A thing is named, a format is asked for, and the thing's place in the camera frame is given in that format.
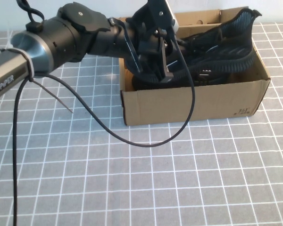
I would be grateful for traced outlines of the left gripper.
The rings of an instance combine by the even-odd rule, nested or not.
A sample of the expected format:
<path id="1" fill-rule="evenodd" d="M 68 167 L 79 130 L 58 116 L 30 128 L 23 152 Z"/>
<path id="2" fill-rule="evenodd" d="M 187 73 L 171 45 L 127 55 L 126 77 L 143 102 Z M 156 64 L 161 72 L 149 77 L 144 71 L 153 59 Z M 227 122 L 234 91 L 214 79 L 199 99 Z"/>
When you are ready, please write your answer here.
<path id="1" fill-rule="evenodd" d="M 181 77 L 166 64 L 170 54 L 178 54 L 174 42 L 178 23 L 170 9 L 139 9 L 121 22 L 129 48 L 124 63 L 134 78 L 160 78 L 161 83 L 168 83 Z"/>

